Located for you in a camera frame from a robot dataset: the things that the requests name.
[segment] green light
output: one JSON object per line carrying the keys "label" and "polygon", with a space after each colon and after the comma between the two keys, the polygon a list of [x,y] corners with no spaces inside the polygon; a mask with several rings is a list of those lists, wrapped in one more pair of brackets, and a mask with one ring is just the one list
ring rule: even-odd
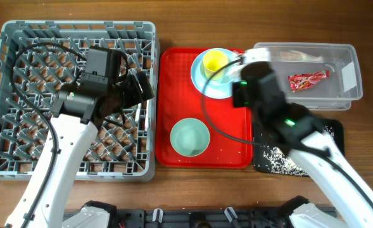
{"label": "green light", "polygon": [[291,127],[293,127],[293,126],[296,124],[295,122],[293,122],[293,121],[290,120],[290,119],[286,119],[286,120],[285,120],[285,123],[288,124],[288,125],[291,126]]}

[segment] red tray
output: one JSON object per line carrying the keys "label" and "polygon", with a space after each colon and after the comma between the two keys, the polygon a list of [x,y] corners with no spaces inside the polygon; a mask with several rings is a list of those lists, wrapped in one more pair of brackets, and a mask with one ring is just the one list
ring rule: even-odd
{"label": "red tray", "polygon": [[[160,163],[171,167],[244,168],[252,160],[252,145],[228,139],[208,125],[201,110],[201,93],[191,80],[193,60],[205,50],[207,48],[173,47],[161,57],[155,155]],[[239,49],[230,50],[242,53]],[[232,136],[252,141],[251,113],[248,109],[233,108],[232,98],[208,97],[206,109],[213,123],[220,129]],[[178,154],[170,143],[172,127],[188,117],[201,120],[210,132],[209,146],[195,157]]]}

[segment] green bowl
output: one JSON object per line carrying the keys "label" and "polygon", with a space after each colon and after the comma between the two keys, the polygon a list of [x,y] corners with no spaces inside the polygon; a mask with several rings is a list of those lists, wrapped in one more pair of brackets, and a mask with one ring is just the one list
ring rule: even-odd
{"label": "green bowl", "polygon": [[179,120],[172,127],[171,145],[182,156],[198,156],[209,145],[210,133],[206,125],[195,118]]}

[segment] wooden table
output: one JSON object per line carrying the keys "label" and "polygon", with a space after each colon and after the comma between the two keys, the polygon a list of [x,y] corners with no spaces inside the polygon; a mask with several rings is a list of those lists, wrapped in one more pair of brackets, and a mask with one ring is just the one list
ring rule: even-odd
{"label": "wooden table", "polygon": [[[249,49],[257,42],[352,44],[364,96],[348,111],[319,114],[343,123],[346,157],[373,189],[373,1],[0,0],[0,31],[8,20],[151,21],[162,52],[174,46]],[[26,186],[27,182],[0,182],[0,226]],[[210,170],[158,165],[147,183],[77,181],[66,209],[76,210],[89,200],[145,210],[247,208],[277,206],[297,195],[329,204],[309,178],[262,174],[252,166]]]}

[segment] blue plate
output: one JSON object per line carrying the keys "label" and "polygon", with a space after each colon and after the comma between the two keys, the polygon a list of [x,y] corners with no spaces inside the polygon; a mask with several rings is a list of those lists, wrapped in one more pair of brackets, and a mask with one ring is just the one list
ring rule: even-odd
{"label": "blue plate", "polygon": [[[232,51],[223,49],[223,48],[213,48],[220,50],[224,52],[228,59],[229,62],[232,61]],[[205,69],[203,66],[203,57],[204,55],[209,51],[203,51],[194,59],[191,67],[191,78],[193,85],[199,92],[202,92],[203,87],[205,86],[205,83],[207,81],[207,77],[205,75]],[[208,96],[209,98],[214,98],[214,99],[225,99],[229,98],[232,96],[231,92],[231,82],[233,81],[231,78],[227,77],[227,71],[228,69],[226,68],[223,73],[223,77],[221,81],[216,81],[216,80],[211,80],[210,83],[208,84],[206,88],[205,95]]]}

